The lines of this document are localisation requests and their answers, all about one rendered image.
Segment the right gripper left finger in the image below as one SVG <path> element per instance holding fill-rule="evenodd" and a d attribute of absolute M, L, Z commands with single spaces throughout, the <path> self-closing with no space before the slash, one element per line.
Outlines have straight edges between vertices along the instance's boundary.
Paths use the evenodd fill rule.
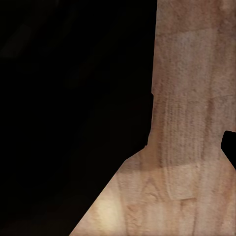
<path fill-rule="evenodd" d="M 25 150 L 21 131 L 0 136 L 0 189 Z"/>

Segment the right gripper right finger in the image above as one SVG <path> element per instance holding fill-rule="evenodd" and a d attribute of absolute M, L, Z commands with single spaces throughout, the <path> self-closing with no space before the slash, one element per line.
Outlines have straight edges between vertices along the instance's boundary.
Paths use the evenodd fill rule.
<path fill-rule="evenodd" d="M 225 131 L 222 138 L 221 149 L 236 169 L 236 132 Z"/>

